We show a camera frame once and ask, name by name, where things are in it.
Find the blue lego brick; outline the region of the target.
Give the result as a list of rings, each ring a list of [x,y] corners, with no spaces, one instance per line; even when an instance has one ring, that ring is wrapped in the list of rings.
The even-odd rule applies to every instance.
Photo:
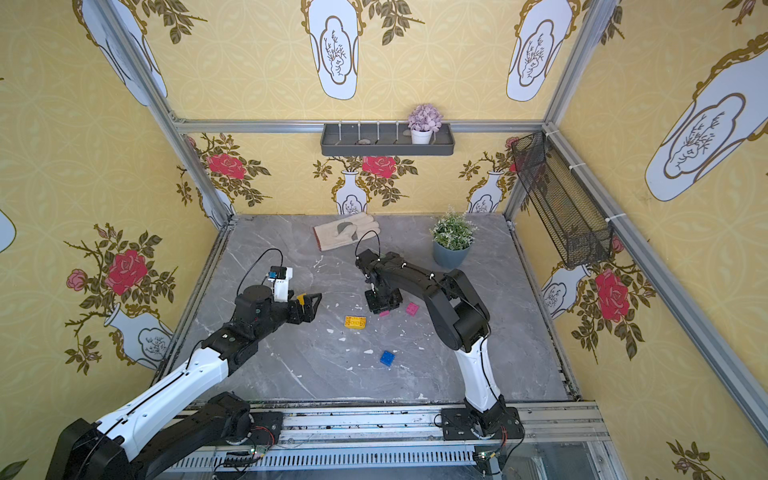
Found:
[[[387,367],[391,367],[393,362],[394,362],[394,359],[395,359],[395,354],[394,353],[392,353],[390,351],[384,351],[381,354],[380,362],[383,365],[387,366]]]

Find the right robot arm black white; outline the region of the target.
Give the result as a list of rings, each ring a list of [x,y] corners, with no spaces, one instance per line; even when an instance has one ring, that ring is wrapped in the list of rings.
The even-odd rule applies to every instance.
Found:
[[[464,384],[465,428],[481,438],[501,434],[522,439],[519,415],[507,406],[493,375],[488,353],[490,312],[465,273],[430,271],[395,252],[380,255],[370,249],[356,255],[355,265],[371,285],[365,297],[372,313],[398,308],[403,292],[423,301],[435,333],[457,358]]]

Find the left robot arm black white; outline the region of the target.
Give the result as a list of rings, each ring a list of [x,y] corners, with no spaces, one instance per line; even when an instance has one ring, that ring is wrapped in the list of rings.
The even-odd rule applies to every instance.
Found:
[[[250,405],[232,393],[210,399],[195,414],[174,417],[221,383],[284,324],[314,320],[321,294],[275,300],[265,285],[235,299],[232,318],[204,339],[187,361],[119,409],[89,423],[78,419],[60,434],[49,479],[153,479],[200,447],[218,440],[245,442],[253,427]]]

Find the green plant in blue pot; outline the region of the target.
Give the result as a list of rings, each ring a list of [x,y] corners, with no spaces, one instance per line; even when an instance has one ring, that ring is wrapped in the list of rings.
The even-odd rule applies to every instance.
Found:
[[[430,232],[433,257],[445,269],[455,269],[467,257],[477,227],[464,214],[449,211],[437,218]]]

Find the purple flower in white pot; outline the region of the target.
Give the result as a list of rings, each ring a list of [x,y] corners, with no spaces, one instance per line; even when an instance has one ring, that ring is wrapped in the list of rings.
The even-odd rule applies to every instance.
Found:
[[[442,126],[443,116],[432,104],[420,104],[408,116],[411,140],[416,145],[429,144]]]

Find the grey wall shelf tray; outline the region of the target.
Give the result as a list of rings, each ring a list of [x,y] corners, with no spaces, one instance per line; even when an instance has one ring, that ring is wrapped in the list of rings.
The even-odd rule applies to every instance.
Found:
[[[450,124],[434,133],[428,144],[415,144],[405,122],[345,121],[325,123],[320,139],[323,156],[450,156],[455,138]]]

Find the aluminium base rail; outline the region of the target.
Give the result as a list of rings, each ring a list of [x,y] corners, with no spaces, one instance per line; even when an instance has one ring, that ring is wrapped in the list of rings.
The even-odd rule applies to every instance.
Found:
[[[255,438],[218,441],[165,479],[625,479],[593,402],[523,402],[482,440],[456,404],[254,403]]]

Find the aluminium frame post left rear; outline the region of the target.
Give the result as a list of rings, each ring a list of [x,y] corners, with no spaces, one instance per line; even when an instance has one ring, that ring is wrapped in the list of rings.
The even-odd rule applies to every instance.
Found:
[[[199,156],[173,124],[166,102],[167,89],[140,19],[130,3],[84,1],[73,4],[88,38],[105,55],[120,81],[133,97],[146,106],[202,195],[203,210],[219,230],[229,224],[232,209],[203,168]]]

